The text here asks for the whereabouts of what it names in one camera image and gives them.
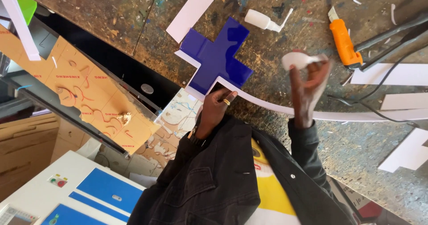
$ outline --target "person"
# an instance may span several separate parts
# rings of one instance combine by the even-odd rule
[[[128,225],[357,224],[333,195],[317,153],[313,111],[331,64],[307,69],[307,81],[296,67],[290,70],[291,154],[273,136],[225,115],[236,91],[212,92],[200,122],[179,141],[156,184],[143,191]]]

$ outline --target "blue panel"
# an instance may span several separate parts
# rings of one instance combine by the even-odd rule
[[[69,195],[69,197],[74,198],[74,199],[76,199],[76,200],[78,200],[78,201],[80,201],[80,202],[82,202],[82,203],[84,203],[86,205],[89,205],[89,206],[91,206],[91,207],[93,207],[93,208],[95,208],[95,209],[97,209],[97,210],[99,210],[101,212],[107,213],[108,215],[111,215],[112,217],[120,219],[123,222],[128,222],[128,219],[129,219],[128,216],[125,216],[125,215],[123,215],[122,213],[120,213],[118,211],[115,211],[115,210],[113,210],[113,209],[111,209],[109,207],[106,207],[106,206],[104,206],[102,204],[99,204],[98,202],[96,202],[94,200],[91,200],[91,199],[89,199],[89,198],[87,198],[87,197],[85,197],[85,196],[83,196],[81,194],[78,194],[77,192],[72,192]]]
[[[105,201],[117,208],[131,213],[142,194],[142,190],[95,168],[77,187],[77,189]],[[121,201],[112,196],[117,195]]]
[[[72,208],[58,205],[41,225],[107,225]]]
[[[190,86],[206,94],[217,76],[241,88],[253,71],[234,58],[249,31],[238,21],[229,17],[217,39],[207,38],[191,29],[185,36],[180,50],[201,63]]]

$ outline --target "orange utility knife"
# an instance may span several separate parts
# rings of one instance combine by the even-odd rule
[[[330,30],[333,32],[334,42],[340,59],[347,69],[356,70],[362,66],[362,57],[359,52],[354,52],[354,45],[350,41],[345,22],[336,14],[334,7],[328,12],[330,19]]]

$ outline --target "workbench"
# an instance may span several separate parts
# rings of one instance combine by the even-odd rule
[[[174,55],[179,44],[165,31],[187,0],[36,1],[182,87],[196,70]],[[358,1],[362,4],[358,5],[353,0],[214,0],[194,29],[213,41],[229,16],[249,29],[250,34],[235,57],[254,70],[242,90],[257,98],[292,106],[288,74],[281,68],[280,59],[295,48],[311,55],[324,53],[335,63],[325,94],[358,98],[374,86],[340,85],[347,78],[348,71],[340,62],[329,30],[327,13],[331,6],[335,6],[337,14],[350,29],[352,42],[357,44],[393,26],[390,17],[392,2],[397,5],[395,20],[398,23],[428,5],[426,0]],[[290,8],[294,12],[280,33],[261,30],[244,22],[248,9],[254,9],[281,24]],[[376,56],[402,36],[393,36],[388,44],[380,42],[363,50],[363,59],[369,59],[369,51],[371,57]],[[404,62],[427,63],[427,52],[425,49],[415,53]],[[403,54],[404,51],[399,52],[385,62],[395,62]],[[385,94],[427,90],[422,86],[382,86],[367,103],[379,109],[379,101]],[[315,109],[367,111],[362,106],[349,107],[325,95]],[[255,106],[239,97],[228,112],[270,132],[289,148],[287,115]],[[416,124],[428,129],[426,122]],[[377,170],[413,127],[392,122],[342,124],[318,121],[317,125],[321,139],[318,150],[328,174],[413,224],[428,223],[428,164],[417,171],[399,168],[393,174]]]

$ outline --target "wristwatch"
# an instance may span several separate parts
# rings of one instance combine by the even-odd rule
[[[205,143],[205,140],[202,140],[202,139],[199,139],[199,138],[197,138],[196,136],[195,136],[195,134],[196,134],[196,130],[198,129],[198,127],[194,127],[191,131],[190,131],[190,133],[189,133],[189,135],[187,136],[187,138],[189,138],[189,140],[190,140],[190,143],[192,143],[193,145],[195,145],[195,146],[197,146],[197,147],[202,147],[203,145],[204,145],[204,143]]]

